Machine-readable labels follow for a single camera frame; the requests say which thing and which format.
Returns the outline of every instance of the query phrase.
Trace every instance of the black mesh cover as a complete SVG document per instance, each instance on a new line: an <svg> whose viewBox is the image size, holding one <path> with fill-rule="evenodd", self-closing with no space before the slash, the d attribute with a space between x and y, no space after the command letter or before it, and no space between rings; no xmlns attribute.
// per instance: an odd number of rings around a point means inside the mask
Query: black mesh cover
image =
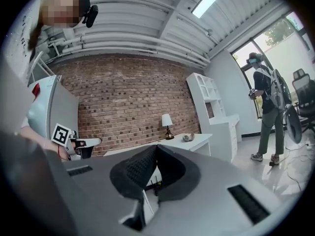
<svg viewBox="0 0 315 236"><path fill-rule="evenodd" d="M198 166L161 145L152 145L116 164L110 172L110 179L124 197L143 201L142 191L156 166L163 181L163 188L158 192L159 202L183 199L199 183Z"/></svg>

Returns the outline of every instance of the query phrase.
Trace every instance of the black office chair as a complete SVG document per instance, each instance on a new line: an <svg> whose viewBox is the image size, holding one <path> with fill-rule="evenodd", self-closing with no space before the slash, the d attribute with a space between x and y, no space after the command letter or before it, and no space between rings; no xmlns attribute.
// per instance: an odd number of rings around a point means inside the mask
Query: black office chair
<svg viewBox="0 0 315 236"><path fill-rule="evenodd" d="M315 81L311 80L309 74L303 69L295 71L293 77L292 85L299 101L298 115L308 119L307 127L303 132L311 129L315 133L314 124L312 124L315 120Z"/></svg>

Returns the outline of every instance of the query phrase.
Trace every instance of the white pipe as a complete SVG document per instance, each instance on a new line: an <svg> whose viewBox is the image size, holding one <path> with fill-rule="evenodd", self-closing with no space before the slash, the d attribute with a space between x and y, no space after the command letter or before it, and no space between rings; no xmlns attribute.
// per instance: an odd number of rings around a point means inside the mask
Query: white pipe
<svg viewBox="0 0 315 236"><path fill-rule="evenodd" d="M70 55L70 54L74 54L74 53L80 53L80 52L87 52L87 51L95 51L95 50L115 50L115 49L119 49L119 50L132 50L132 51L137 51L137 50L140 50L140 51L143 51L143 52L149 52L149 53L153 53L153 55L157 55L160 56L160 57L168 57L168 58L171 58L171 59L176 59L176 60L181 60L183 63L188 63L190 65L192 65L193 67L196 67L198 69L204 69L204 67L196 64L196 63L193 63L187 59L182 59L182 58L178 58L178 57L174 57L170 54L166 54L166 53L163 53L163 52L154 52L154 51L148 51L148 50L141 50L141 49L136 49L136 48L128 48L128 47L99 47L99 48L89 48L89 49L81 49L81 50L77 50L77 51L73 51L73 52L70 52L70 53L65 53L65 54L61 54L60 55L60 58L61 57L65 57L67 55ZM53 61L55 61L56 59L58 59L58 57L54 57L48 61L46 61L46 64L49 64Z"/></svg>
<svg viewBox="0 0 315 236"><path fill-rule="evenodd" d="M95 48L88 48L88 49L80 49L80 50L70 52L69 54L87 52L87 51L95 51L95 50L131 50L131 51L139 51L139 52L154 53L154 54L158 53L157 51L150 51L150 50L144 50L144 49L138 49L138 48L110 46L110 47L95 47Z"/></svg>
<svg viewBox="0 0 315 236"><path fill-rule="evenodd" d="M46 65L46 63L41 58L39 60L42 62L43 66L47 69L47 71L51 73L51 75L55 75L54 72L50 70L50 68Z"/></svg>
<svg viewBox="0 0 315 236"><path fill-rule="evenodd" d="M41 57L42 55L43 55L43 51L41 51L41 52L37 55L37 57L35 58L33 64L31 65L30 73L33 73L33 70L34 70L35 66L37 65L37 63L38 63L38 61L39 61L39 59L40 59L40 57Z"/></svg>
<svg viewBox="0 0 315 236"><path fill-rule="evenodd" d="M64 42L65 41L65 38L57 38L55 40L50 40L48 41L48 45L52 44L52 43L58 43L58 42Z"/></svg>
<svg viewBox="0 0 315 236"><path fill-rule="evenodd" d="M201 27L200 25L196 24L193 20L185 17L182 14L178 14L178 18L181 21L184 21L186 24L191 24L192 26L196 27L197 29L199 29L203 34L206 34L206 32L208 30L204 29L203 27ZM214 45L217 45L219 42L217 42L212 36L207 36L213 43Z"/></svg>
<svg viewBox="0 0 315 236"><path fill-rule="evenodd" d="M204 57L206 57L206 59L210 59L210 57L208 56L207 53L203 53Z"/></svg>
<svg viewBox="0 0 315 236"><path fill-rule="evenodd" d="M58 51L58 49L57 49L57 46L56 46L56 44L55 43L52 43L52 44L50 44L48 47L54 47L54 49L55 49L55 51L56 51L56 53L57 53L57 57L59 57L60 56L60 53L59 53L59 51Z"/></svg>
<svg viewBox="0 0 315 236"><path fill-rule="evenodd" d="M130 0L91 0L91 5L93 4L98 4L98 3L106 3L106 2L111 2L111 1L114 1L114 2L117 2L117 1L130 1ZM150 4L156 4L158 6L161 6L161 7L165 7L167 9L175 9L174 6L171 6L169 4L166 4L166 3L163 3L161 1L157 1L157 0L135 0L137 1L137 3L150 3Z"/></svg>
<svg viewBox="0 0 315 236"><path fill-rule="evenodd" d="M48 76L51 76L51 74L49 74L45 69L44 67L42 67L42 65L40 63L37 63L37 65L48 75Z"/></svg>
<svg viewBox="0 0 315 236"><path fill-rule="evenodd" d="M67 40L65 42L60 43L60 45L62 46L66 46L66 45L70 45L73 43L77 43L77 42L83 42L86 40L100 40L100 39L104 39L104 38L132 38L132 39L137 39L137 40L145 40L145 41L149 41L149 42L154 42L154 43L160 43L160 44L164 44L167 46L171 46L174 47L176 49L182 50L186 53L190 53L194 56L196 56L197 58L203 60L206 63L210 63L210 61L208 59L206 59L205 57L203 57L202 55L186 48L183 47L181 45L175 44L173 42L167 41L167 40L163 40L163 39L158 39L155 37L150 37L150 36L144 36L144 35L140 35L140 34L133 34L133 33L98 33L98 34L91 34L88 36L81 36L81 37L77 37L71 40Z"/></svg>
<svg viewBox="0 0 315 236"><path fill-rule="evenodd" d="M169 55L169 54L166 54L166 53L161 53L161 52L156 52L156 51L142 50L142 49L137 49L137 48L128 48L128 47L95 47L95 48L89 48L89 49L81 49L81 50L77 50L77 51L73 51L73 52L71 52L71 53L67 53L67 54L61 55L61 57L62 57L62 56L66 56L66 55L68 55L68 54L74 54L74 53L80 53L80 52L95 51L95 50L114 50L114 49L149 52L149 53L152 53L152 54L157 54L157 55L161 55L161 56L166 56L166 57L170 57L170 58L173 58L173 59L179 59L179 60L182 60L182 61L185 62L185 63L189 63L189 64L191 64L191 65L193 65L193 66L196 66L196 63L193 63L193 62L191 62L191 61L189 61L189 60L185 60L185 59L182 59L182 58L174 57L174 56Z"/></svg>
<svg viewBox="0 0 315 236"><path fill-rule="evenodd" d="M63 49L63 53L69 53L72 51L77 51L77 50L81 50L81 49L86 49L86 48L94 48L94 47L104 47L104 46L131 46L131 47L141 47L141 48L151 48L151 49L156 49L156 50L160 50L160 51L164 51L166 53L171 53L174 55L178 55L180 57L184 57L186 59L189 59L191 61L194 61L202 66L207 66L208 64L195 59L193 57L190 57L188 55L185 55L183 53L165 48L165 47L161 47L161 46L155 46L155 45L149 45L149 44L144 44L144 43L135 43L135 42L128 42L128 41L105 41L105 42L96 42L96 43L88 43L88 44L82 44L81 46L75 46L75 47L71 47L71 48L66 48Z"/></svg>

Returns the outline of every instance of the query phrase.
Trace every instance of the black t-shirt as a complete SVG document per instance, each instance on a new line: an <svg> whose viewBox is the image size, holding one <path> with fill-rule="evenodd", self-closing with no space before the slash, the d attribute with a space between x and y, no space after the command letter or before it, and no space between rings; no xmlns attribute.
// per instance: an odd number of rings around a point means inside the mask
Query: black t-shirt
<svg viewBox="0 0 315 236"><path fill-rule="evenodd" d="M269 72L269 69L265 66L265 65L261 65L260 66L262 69L264 69L266 72ZM267 96L271 94L271 80L270 78L268 78L267 76L263 75L260 72L254 72L254 81L255 81L255 89L256 90L263 90L265 91L263 93L262 97L262 113L263 114L267 114L269 113L271 110L274 109L275 105L272 102L272 100L267 100Z"/></svg>

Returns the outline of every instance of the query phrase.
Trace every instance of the white shelf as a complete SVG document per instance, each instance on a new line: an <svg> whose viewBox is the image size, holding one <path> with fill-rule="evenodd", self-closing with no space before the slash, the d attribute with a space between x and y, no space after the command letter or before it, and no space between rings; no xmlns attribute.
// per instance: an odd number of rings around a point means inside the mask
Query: white shelf
<svg viewBox="0 0 315 236"><path fill-rule="evenodd" d="M213 134L211 156L231 162L237 150L235 142L238 115L226 116L220 92L213 79L193 73L187 78L203 134ZM209 119L205 103L211 103L214 118Z"/></svg>

